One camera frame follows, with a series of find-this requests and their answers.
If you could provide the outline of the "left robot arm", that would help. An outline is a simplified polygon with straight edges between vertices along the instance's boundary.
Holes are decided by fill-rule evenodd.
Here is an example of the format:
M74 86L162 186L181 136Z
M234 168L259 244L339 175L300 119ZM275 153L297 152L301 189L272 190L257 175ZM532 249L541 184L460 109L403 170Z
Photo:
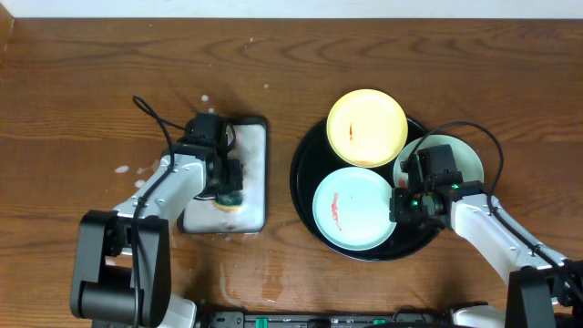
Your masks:
M242 165L215 149L166 151L145 184L80 221L70 310L94 322L157 327L171 298L169 230L197 196L242 187Z

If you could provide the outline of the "green yellow sponge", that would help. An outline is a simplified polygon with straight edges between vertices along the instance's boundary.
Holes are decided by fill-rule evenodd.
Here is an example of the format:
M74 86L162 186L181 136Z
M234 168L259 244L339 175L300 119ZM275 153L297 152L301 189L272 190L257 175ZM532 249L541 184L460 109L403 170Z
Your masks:
M212 204L219 210L225 212L238 211L242 207L243 195L239 190L234 190L228 194L220 194Z

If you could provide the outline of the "light blue plate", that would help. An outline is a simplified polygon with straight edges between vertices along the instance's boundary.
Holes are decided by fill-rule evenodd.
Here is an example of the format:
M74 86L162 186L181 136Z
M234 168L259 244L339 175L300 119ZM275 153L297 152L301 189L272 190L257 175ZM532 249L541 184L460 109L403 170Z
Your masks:
M347 167L326 176L312 199L312 215L323 237L347 251L368 251L387 241L392 187L376 172Z

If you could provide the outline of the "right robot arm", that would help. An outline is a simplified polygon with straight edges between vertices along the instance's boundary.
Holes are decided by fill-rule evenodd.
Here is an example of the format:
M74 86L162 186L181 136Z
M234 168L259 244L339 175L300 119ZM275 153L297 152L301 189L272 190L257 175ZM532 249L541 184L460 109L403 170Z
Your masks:
M582 263L549 248L518 224L479 181L430 190L394 189L390 219L449 229L474 246L507 287L506 309L472 305L451 321L467 327L579 327Z

